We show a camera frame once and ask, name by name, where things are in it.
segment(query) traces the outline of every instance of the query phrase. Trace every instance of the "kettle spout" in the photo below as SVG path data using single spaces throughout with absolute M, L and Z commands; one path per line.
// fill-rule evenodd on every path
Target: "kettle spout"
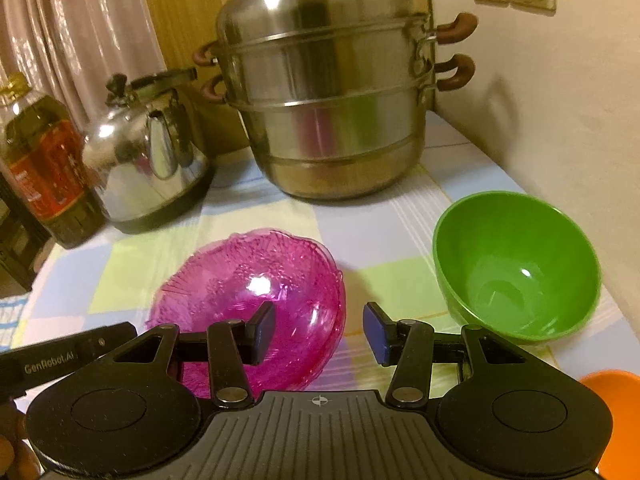
M 178 159 L 169 127 L 160 110 L 153 110 L 146 117 L 146 138 L 147 153 L 154 175 L 160 180 L 171 178 L 178 169 Z

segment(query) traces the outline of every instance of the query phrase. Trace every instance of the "beige wall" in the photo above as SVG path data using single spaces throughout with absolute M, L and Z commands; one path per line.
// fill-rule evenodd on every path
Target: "beige wall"
M 640 0 L 558 0 L 555 15 L 433 0 L 436 23 L 480 18 L 476 76 L 436 110 L 593 241 L 605 283 L 640 333 Z

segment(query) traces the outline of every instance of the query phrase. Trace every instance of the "yellow bottle cap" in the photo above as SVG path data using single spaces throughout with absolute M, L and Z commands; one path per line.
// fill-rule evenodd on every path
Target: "yellow bottle cap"
M 7 79 L 7 84 L 0 87 L 0 95 L 4 97 L 5 102 L 16 101 L 31 91 L 27 78 L 22 72 L 9 74 Z

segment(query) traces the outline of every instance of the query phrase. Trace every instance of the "bowl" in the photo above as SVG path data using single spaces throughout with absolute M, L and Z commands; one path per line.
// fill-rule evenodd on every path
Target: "bowl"
M 613 434 L 598 464 L 607 480 L 638 477 L 635 458 L 640 442 L 640 377 L 622 370 L 603 370 L 580 379 L 596 392 L 613 416 Z
M 507 191 L 452 204 L 433 235 L 450 311 L 518 344 L 565 336 L 591 316 L 600 266 L 580 228 L 553 206 Z
M 204 332 L 225 319 L 248 320 L 267 300 L 276 327 L 264 361 L 244 367 L 252 393 L 301 390 L 334 353 L 346 320 L 342 273 L 314 240 L 261 229 L 202 248 L 158 290 L 146 326 Z M 185 363 L 182 383 L 210 397 L 207 364 Z

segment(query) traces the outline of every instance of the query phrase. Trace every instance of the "brown handle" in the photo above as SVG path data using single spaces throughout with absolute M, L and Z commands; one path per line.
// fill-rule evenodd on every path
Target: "brown handle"
M 222 83 L 224 81 L 222 74 L 218 74 L 217 76 L 209 79 L 202 88 L 200 88 L 200 92 L 204 95 L 205 99 L 214 104 L 223 104 L 225 102 L 225 95 L 219 94 L 216 92 L 216 85 L 218 83 Z
M 212 56 L 209 52 L 212 46 L 218 44 L 217 41 L 211 41 L 210 43 L 204 44 L 203 46 L 196 49 L 196 51 L 191 56 L 193 62 L 197 66 L 216 66 L 218 64 L 218 58 Z
M 460 12 L 453 23 L 436 27 L 436 40 L 440 45 L 465 40 L 478 26 L 478 17 L 470 12 Z
M 446 79 L 438 79 L 436 86 L 441 92 L 457 90 L 466 85 L 476 72 L 474 60 L 464 54 L 454 54 L 451 59 L 443 63 L 436 63 L 434 70 L 436 73 L 448 72 L 456 69 L 456 73 Z

